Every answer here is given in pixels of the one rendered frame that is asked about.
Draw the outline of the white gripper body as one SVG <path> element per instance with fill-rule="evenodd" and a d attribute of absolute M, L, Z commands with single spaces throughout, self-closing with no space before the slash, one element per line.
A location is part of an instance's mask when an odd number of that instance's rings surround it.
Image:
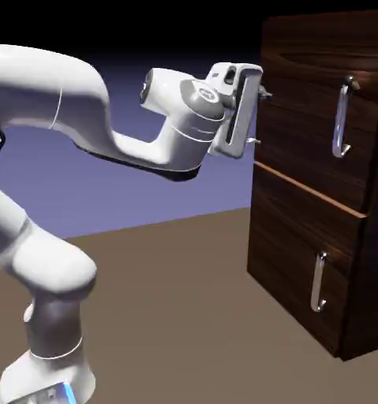
<path fill-rule="evenodd" d="M 262 67 L 249 63 L 218 62 L 211 67 L 207 83 L 219 94 L 226 117 L 208 149 L 210 155 L 243 156 L 262 76 Z"/>

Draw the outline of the dark wood cabinet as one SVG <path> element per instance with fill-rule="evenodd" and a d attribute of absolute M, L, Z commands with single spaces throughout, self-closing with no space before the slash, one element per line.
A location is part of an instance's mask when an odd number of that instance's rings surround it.
<path fill-rule="evenodd" d="M 331 355 L 378 350 L 378 9 L 272 17 L 249 274 Z"/>

